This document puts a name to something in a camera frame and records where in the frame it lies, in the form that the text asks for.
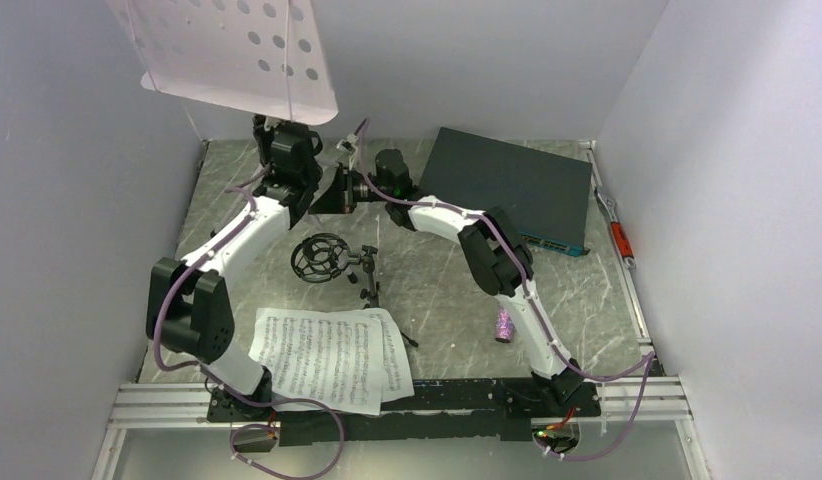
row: table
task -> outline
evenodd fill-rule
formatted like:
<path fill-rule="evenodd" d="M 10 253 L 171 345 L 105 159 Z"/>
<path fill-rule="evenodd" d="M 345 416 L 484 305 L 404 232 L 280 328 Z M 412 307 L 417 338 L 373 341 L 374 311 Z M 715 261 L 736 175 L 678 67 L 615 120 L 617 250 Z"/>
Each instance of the table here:
<path fill-rule="evenodd" d="M 336 142 L 327 140 L 327 146 Z M 579 158 L 577 142 L 518 141 L 559 155 Z M 365 143 L 365 159 L 373 165 L 375 154 L 398 148 L 411 176 L 419 181 L 433 139 L 372 139 Z M 324 161 L 337 155 L 333 148 L 321 154 Z M 258 166 L 253 141 L 213 141 L 196 184 L 179 239 L 177 257 L 198 248 L 232 202 L 223 190 L 245 180 Z M 321 191 L 332 177 L 326 172 Z M 589 202 L 586 247 L 591 253 L 574 258 L 532 247 L 538 293 L 558 335 L 585 370 L 611 374 L 640 358 L 637 333 L 626 301 L 627 290 L 609 235 L 608 223 L 596 202 Z M 400 329 L 420 343 L 408 347 L 414 378 L 522 377 L 529 372 L 519 332 L 510 344 L 495 342 L 496 301 L 472 280 L 460 248 L 427 233 L 395 226 L 382 204 L 362 204 L 350 215 L 320 217 L 325 231 L 341 236 L 353 249 L 362 244 L 379 248 L 380 302 Z M 319 231 L 301 221 L 286 236 L 269 246 L 230 287 L 235 317 L 234 341 L 248 351 L 258 308 L 342 311 L 362 308 L 361 283 L 345 277 L 325 284 L 307 284 L 290 269 L 290 254 L 304 238 Z M 359 278 L 365 278 L 359 271 Z M 177 354 L 165 352 L 167 363 Z M 140 382 L 197 382 L 194 369 L 165 373 L 155 365 L 151 350 L 141 370 Z"/>

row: sheet of paper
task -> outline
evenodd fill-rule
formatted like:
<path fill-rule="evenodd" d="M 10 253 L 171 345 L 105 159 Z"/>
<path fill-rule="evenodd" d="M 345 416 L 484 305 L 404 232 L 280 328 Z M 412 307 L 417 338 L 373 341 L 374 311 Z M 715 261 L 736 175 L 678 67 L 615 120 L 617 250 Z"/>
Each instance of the sheet of paper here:
<path fill-rule="evenodd" d="M 378 319 L 382 324 L 385 365 L 382 402 L 414 395 L 414 383 L 411 379 L 408 354 L 405 352 L 405 342 L 402 340 L 402 334 L 399 333 L 399 327 L 396 326 L 393 317 L 383 308 L 368 308 L 359 310 L 359 312 Z"/>
<path fill-rule="evenodd" d="M 262 308 L 249 356 L 270 369 L 280 396 L 378 415 L 386 382 L 382 341 L 382 323 L 369 315 Z"/>

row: gray wall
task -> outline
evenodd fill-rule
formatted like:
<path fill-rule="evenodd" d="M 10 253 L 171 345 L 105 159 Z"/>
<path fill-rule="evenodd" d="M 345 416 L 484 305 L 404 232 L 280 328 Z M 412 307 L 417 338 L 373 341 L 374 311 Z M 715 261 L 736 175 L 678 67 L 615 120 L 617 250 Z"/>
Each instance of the gray wall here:
<path fill-rule="evenodd" d="M 0 1 L 0 479 L 89 478 L 201 144 L 101 0 Z"/>
<path fill-rule="evenodd" d="M 314 0 L 340 108 L 319 131 L 596 138 L 666 3 Z M 203 138 L 250 135 L 248 114 L 190 112 Z"/>
<path fill-rule="evenodd" d="M 599 145 L 715 477 L 822 478 L 822 0 L 671 1 Z"/>

